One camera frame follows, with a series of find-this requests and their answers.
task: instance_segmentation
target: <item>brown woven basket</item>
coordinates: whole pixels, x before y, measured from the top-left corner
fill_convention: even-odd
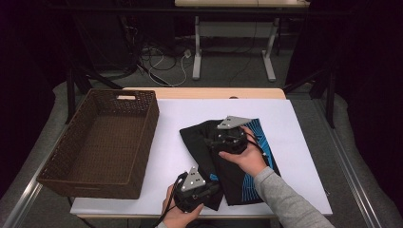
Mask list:
[[[154,91],[91,89],[37,180],[61,196],[138,199],[159,114]]]

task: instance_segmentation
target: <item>desk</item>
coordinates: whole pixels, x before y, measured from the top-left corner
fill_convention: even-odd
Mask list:
[[[77,198],[71,207],[71,214],[81,218],[157,218],[162,210],[167,186],[183,171],[197,166],[183,144],[179,130],[206,120],[222,119],[226,115],[259,118],[285,181],[322,214],[332,214],[294,109],[290,101],[285,100],[280,89],[136,89],[155,90],[160,108],[160,119],[151,146],[140,198]],[[240,99],[228,99],[234,96]],[[201,218],[210,219],[273,216],[273,212],[265,203],[228,206],[225,199],[221,202],[218,212],[209,208],[201,211]]]
[[[305,8],[305,1],[298,0],[175,0],[177,7],[213,7],[213,8]],[[193,65],[193,80],[201,77],[202,50],[200,49],[201,36],[218,37],[268,37],[266,50],[261,52],[269,82],[275,82],[276,76],[270,61],[270,53],[275,41],[277,24],[274,23],[247,23],[247,22],[201,22],[199,16],[195,17],[195,61]]]

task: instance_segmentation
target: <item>hand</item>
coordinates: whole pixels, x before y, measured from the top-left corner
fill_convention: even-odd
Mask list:
[[[171,196],[173,185],[170,185],[168,187],[168,190],[166,191],[166,199],[163,201],[163,211],[165,211],[165,208],[168,204],[169,197]],[[172,208],[175,206],[175,201],[171,201],[171,205],[169,205],[169,208]],[[163,223],[166,225],[168,228],[184,228],[186,225],[191,222],[192,220],[196,219],[199,214],[202,211],[203,204],[199,205],[195,210],[193,210],[191,213],[185,213],[181,211],[178,207],[174,207],[169,212],[166,214],[165,218],[163,219]]]
[[[253,132],[246,126],[242,126],[245,133],[247,133],[247,139],[252,142],[256,142],[252,137]],[[260,150],[253,144],[248,143],[246,149],[241,154],[230,154],[225,151],[221,151],[219,155],[229,161],[240,166],[245,173],[255,177],[261,170],[267,167]]]

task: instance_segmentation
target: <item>gray shirt sleeve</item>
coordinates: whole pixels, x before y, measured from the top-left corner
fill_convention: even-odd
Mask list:
[[[254,183],[260,197],[270,206],[284,227],[334,227],[270,167],[257,174]]]

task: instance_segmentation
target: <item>black garment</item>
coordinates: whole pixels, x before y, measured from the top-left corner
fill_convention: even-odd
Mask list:
[[[206,121],[198,125],[190,126],[180,130],[182,139],[192,157],[199,165],[199,172],[206,181],[219,181],[221,190],[215,204],[220,205],[222,192],[225,194],[228,205],[243,205],[262,202],[255,190],[253,178],[243,172],[236,164],[226,161],[218,154],[220,151],[213,151],[206,142],[211,140],[217,125],[222,120]],[[246,124],[257,139],[257,144],[266,154],[267,164],[278,174],[276,161],[270,150],[270,146],[261,129],[259,119]]]

